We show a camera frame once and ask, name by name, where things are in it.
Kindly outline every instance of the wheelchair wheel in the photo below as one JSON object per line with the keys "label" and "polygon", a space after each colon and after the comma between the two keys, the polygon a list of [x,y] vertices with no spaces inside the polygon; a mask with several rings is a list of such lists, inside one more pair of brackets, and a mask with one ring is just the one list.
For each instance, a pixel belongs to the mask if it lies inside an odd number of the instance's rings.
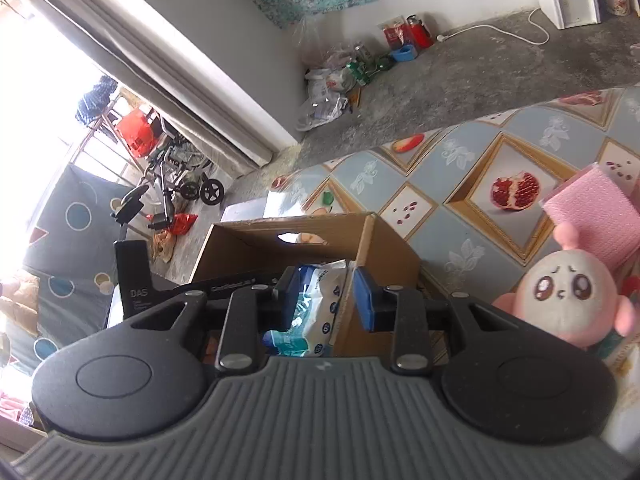
{"label": "wheelchair wheel", "polygon": [[178,188],[178,192],[185,200],[197,200],[200,196],[200,186],[195,182],[183,182]]}
{"label": "wheelchair wheel", "polygon": [[200,199],[207,205],[217,205],[225,197],[225,187],[216,178],[207,178],[200,186]]}

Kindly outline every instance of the gray textured handle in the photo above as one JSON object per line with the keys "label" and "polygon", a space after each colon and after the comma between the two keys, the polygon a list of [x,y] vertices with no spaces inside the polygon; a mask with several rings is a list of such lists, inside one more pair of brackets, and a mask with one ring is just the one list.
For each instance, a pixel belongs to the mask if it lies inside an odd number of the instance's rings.
{"label": "gray textured handle", "polygon": [[622,480],[597,438],[500,442],[467,427],[429,381],[375,358],[271,358],[225,378],[189,418],[151,438],[94,444],[52,434],[15,462],[38,480]]}

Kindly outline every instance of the red plastic bag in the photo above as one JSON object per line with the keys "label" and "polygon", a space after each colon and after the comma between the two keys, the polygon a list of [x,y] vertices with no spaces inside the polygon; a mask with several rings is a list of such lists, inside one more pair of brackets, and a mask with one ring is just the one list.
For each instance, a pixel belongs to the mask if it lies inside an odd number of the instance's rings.
{"label": "red plastic bag", "polygon": [[174,216],[174,222],[167,229],[172,235],[185,235],[191,229],[193,223],[198,219],[198,215],[188,213],[178,213]]}
{"label": "red plastic bag", "polygon": [[116,128],[129,146],[131,153],[137,158],[147,156],[158,143],[151,129],[151,124],[146,122],[146,115],[140,108],[125,115],[116,124]]}

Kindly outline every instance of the blue container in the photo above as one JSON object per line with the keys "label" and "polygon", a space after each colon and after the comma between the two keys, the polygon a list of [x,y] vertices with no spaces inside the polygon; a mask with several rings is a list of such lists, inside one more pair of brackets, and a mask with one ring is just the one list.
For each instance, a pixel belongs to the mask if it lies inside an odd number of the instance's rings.
{"label": "blue container", "polygon": [[391,57],[396,61],[411,61],[418,56],[415,47],[412,44],[403,45],[398,50],[391,51]]}

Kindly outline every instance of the pink cloth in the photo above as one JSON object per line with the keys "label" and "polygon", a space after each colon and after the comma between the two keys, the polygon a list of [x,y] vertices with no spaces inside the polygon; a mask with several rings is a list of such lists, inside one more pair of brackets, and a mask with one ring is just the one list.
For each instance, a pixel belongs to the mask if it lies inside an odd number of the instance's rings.
{"label": "pink cloth", "polygon": [[22,410],[27,406],[27,403],[23,400],[16,399],[15,397],[9,397],[4,392],[0,391],[0,416],[10,418],[15,422],[18,422]]}
{"label": "pink cloth", "polygon": [[576,173],[540,203],[554,224],[571,222],[580,248],[609,270],[640,247],[640,215],[597,164]]}

